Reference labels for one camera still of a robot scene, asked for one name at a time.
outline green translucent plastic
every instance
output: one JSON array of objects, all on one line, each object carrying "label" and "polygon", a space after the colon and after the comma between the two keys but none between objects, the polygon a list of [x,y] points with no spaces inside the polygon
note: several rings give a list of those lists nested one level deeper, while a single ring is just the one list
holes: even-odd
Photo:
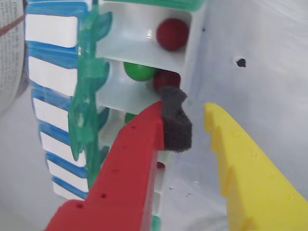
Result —
[{"label": "green translucent plastic", "polygon": [[106,15],[99,15],[98,6],[93,5],[92,11],[80,23],[77,43],[77,86],[68,114],[73,157],[77,161],[79,154],[85,151],[89,188],[92,187],[109,151],[109,147],[102,150],[98,147],[101,120],[104,120],[106,115],[99,115],[96,108],[96,91],[105,83],[109,72],[109,64],[104,59],[95,58],[96,42],[98,34],[102,31],[103,17]]},{"label": "green translucent plastic", "polygon": [[182,11],[196,11],[205,2],[205,0],[108,0],[108,1],[141,3],[147,5],[175,8]]},{"label": "green translucent plastic", "polygon": [[161,221],[157,216],[152,216],[151,231],[160,231]]}]

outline green ball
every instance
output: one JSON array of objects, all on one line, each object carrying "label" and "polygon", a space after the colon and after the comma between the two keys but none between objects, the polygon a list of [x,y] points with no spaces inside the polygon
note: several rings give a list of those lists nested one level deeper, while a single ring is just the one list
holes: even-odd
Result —
[{"label": "green ball", "polygon": [[126,74],[135,81],[148,81],[154,77],[157,69],[139,64],[124,63]]},{"label": "green ball", "polygon": [[136,115],[132,113],[126,113],[124,122],[127,124],[129,121],[131,121]]}]

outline newspaper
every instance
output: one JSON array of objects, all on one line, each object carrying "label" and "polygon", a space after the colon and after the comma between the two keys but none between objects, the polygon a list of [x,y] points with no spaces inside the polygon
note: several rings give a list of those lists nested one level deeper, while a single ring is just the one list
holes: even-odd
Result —
[{"label": "newspaper", "polygon": [[[0,28],[24,14],[23,0],[0,0]],[[0,113],[16,97],[24,67],[24,24],[0,36]]]}]

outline ball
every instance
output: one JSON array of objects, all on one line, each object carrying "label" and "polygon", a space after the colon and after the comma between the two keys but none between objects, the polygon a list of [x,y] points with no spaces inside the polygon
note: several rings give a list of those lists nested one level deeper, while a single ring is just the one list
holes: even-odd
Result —
[{"label": "ball", "polygon": [[153,87],[159,92],[163,86],[180,87],[181,77],[178,73],[166,70],[159,70],[154,79]]},{"label": "ball", "polygon": [[129,121],[131,121],[136,115],[132,113],[126,113],[125,114],[125,119],[124,122],[127,124]]},{"label": "ball", "polygon": [[126,74],[135,81],[148,81],[152,79],[157,71],[156,68],[139,64],[124,63]]},{"label": "ball", "polygon": [[156,32],[158,43],[168,51],[176,51],[187,44],[189,28],[185,22],[177,18],[163,21]]}]

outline black foam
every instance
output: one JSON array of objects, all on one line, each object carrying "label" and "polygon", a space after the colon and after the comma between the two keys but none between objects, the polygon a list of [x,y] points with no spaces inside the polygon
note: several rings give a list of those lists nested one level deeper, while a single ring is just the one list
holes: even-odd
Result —
[{"label": "black foam", "polygon": [[179,88],[165,86],[161,91],[165,150],[184,152],[192,147],[193,125],[182,109],[187,95]]}]

